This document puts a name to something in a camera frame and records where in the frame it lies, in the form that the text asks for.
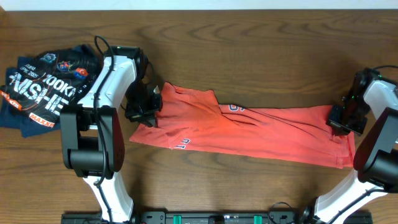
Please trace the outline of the orange red t-shirt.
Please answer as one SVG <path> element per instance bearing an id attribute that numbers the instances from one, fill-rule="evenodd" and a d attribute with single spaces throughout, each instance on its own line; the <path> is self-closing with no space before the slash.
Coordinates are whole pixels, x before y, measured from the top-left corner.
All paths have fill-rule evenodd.
<path id="1" fill-rule="evenodd" d="M 139 125 L 129 138 L 150 146 L 352 167 L 354 135 L 336 136 L 326 124 L 330 105 L 243 108 L 221 105 L 212 90 L 165 83 L 157 125 Z"/>

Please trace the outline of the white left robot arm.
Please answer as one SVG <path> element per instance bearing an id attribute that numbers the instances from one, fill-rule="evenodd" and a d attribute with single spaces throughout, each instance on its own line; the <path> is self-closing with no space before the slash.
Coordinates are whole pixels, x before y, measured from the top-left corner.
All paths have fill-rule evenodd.
<path id="1" fill-rule="evenodd" d="M 89 92 L 60 113 L 63 163 L 92 189 L 99 213 L 64 213 L 62 223 L 139 223 L 120 170 L 125 144 L 118 110 L 131 122 L 156 126 L 162 108 L 157 86 L 144 83 L 150 62 L 139 47 L 112 46 L 103 54 L 103 68 Z"/>

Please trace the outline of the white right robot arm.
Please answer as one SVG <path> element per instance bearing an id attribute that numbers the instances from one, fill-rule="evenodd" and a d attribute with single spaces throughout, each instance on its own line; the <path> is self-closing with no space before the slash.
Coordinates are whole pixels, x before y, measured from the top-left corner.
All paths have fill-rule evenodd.
<path id="1" fill-rule="evenodd" d="M 372 223 L 360 208 L 387 194 L 397 193 L 397 82 L 381 67 L 358 71 L 342 105 L 332 107 L 327 125 L 340 136 L 362 134 L 367 114 L 376 119 L 353 159 L 353 170 L 334 189 L 307 206 L 297 223 Z"/>

